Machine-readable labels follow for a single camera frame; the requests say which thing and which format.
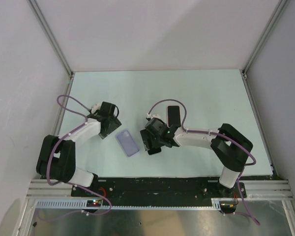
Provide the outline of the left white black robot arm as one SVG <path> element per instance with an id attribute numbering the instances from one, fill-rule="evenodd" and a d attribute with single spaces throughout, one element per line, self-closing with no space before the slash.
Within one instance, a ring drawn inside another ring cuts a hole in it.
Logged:
<path id="1" fill-rule="evenodd" d="M 76 149 L 95 136 L 105 139 L 113 133 L 121 126 L 118 116 L 117 105 L 102 102 L 93 105 L 86 121 L 72 131 L 62 136 L 46 136 L 36 172 L 49 179 L 80 185 L 88 196 L 96 195 L 99 191 L 97 175 L 77 167 Z"/>

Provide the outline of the translucent purple phone case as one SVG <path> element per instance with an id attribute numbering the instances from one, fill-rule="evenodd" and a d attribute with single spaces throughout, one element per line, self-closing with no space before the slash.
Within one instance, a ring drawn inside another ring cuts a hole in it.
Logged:
<path id="1" fill-rule="evenodd" d="M 139 146 L 127 129 L 117 133 L 116 140 L 127 157 L 131 157 L 140 151 Z"/>

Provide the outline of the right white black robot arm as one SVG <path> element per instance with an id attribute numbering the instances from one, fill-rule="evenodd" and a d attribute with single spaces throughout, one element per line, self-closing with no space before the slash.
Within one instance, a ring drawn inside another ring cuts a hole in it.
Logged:
<path id="1" fill-rule="evenodd" d="M 182 126 L 168 126 L 159 118 L 150 119 L 140 131 L 145 150 L 149 155 L 161 152 L 162 147 L 200 147 L 212 150 L 223 164 L 217 185 L 218 193 L 229 197 L 235 183 L 247 166 L 253 144 L 230 124 L 216 130 L 187 130 Z"/>

